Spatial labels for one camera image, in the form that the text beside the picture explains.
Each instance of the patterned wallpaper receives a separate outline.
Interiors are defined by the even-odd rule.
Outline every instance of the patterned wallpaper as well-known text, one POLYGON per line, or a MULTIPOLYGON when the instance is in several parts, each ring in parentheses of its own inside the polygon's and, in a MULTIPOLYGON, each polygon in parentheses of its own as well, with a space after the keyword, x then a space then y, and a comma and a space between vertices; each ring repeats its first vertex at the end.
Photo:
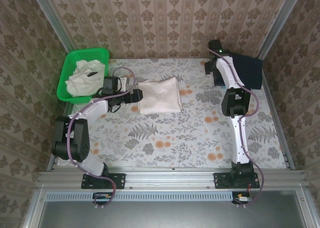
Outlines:
POLYGON ((256 56, 284 0, 49 0, 76 49, 112 58, 204 57, 201 40, 256 56))
POLYGON ((19 227, 47 168, 66 53, 36 0, 0 0, 0 227, 19 227))
POLYGON ((320 208, 320 0, 298 0, 264 60, 291 154, 320 208))

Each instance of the green basket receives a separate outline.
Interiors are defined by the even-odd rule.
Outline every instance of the green basket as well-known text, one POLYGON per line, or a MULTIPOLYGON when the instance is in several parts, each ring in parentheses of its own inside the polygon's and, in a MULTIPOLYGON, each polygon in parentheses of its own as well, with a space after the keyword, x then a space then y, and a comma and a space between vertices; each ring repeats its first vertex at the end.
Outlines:
POLYGON ((64 60, 58 88, 56 90, 56 95, 59 100, 64 102, 70 102, 72 104, 88 103, 91 100, 91 96, 78 96, 73 97, 67 92, 66 81, 69 76, 74 74, 77 68, 76 62, 86 60, 87 62, 98 60, 105 64, 104 76, 108 73, 108 63, 109 63, 109 52, 105 48, 89 48, 89 49, 77 49, 71 51, 64 60))

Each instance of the folded cloth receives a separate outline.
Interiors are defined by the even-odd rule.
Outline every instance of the folded cloth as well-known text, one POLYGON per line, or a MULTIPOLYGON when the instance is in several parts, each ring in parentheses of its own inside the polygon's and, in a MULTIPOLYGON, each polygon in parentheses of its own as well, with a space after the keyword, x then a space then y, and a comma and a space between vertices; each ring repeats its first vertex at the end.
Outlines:
POLYGON ((76 62, 76 69, 66 83, 67 92, 73 97, 91 96, 104 85, 106 65, 98 60, 76 62))
POLYGON ((164 81, 139 82, 143 99, 138 103, 143 115, 181 112, 178 81, 175 77, 164 81))

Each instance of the black cloth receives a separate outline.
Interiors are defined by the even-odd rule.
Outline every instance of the black cloth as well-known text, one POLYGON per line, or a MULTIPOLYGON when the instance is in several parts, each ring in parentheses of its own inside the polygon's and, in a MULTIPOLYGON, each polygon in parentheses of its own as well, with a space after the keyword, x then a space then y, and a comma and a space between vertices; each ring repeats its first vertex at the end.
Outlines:
POLYGON ((262 64, 258 58, 252 58, 241 54, 232 54, 234 68, 243 82, 250 89, 260 90, 262 86, 262 64))

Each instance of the floral tablecloth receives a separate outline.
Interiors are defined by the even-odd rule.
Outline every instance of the floral tablecloth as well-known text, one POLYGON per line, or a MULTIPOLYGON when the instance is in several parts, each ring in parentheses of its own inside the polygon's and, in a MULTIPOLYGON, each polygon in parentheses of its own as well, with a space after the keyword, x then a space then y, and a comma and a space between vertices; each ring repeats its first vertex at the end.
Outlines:
MULTIPOLYGON (((205 62, 198 58, 110 60, 109 73, 128 67, 139 82, 176 77, 182 111, 141 115, 136 103, 123 105, 89 127, 90 152, 113 167, 231 167, 232 137, 221 110, 226 89, 215 87, 212 75, 205 75, 205 62)), ((127 76, 132 83, 126 70, 116 75, 127 76)), ((254 92, 260 108, 246 119, 249 154, 262 168, 286 168, 265 92, 254 92)), ((75 105, 73 111, 80 108, 75 105)), ((251 97, 248 112, 255 108, 251 97)), ((58 165, 70 163, 59 159, 58 165)))

